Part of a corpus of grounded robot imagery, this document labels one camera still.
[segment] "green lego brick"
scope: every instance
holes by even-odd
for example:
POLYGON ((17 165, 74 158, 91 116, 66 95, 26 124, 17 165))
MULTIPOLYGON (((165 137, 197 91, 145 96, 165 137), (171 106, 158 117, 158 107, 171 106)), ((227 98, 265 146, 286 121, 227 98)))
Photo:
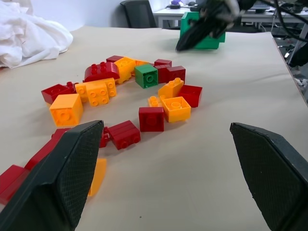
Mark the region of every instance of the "green lego brick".
MULTIPOLYGON (((190 25, 188 21, 198 20, 199 19, 199 12, 186 12, 182 19, 181 19, 181 28, 180 28, 180 36, 184 34, 189 28, 190 25)), ((222 34, 218 39, 206 37, 201 42, 199 42, 195 49, 218 49, 220 42, 225 42, 226 40, 226 33, 222 34)))
POLYGON ((158 85, 158 71, 149 64, 136 66, 135 80, 142 88, 158 85))

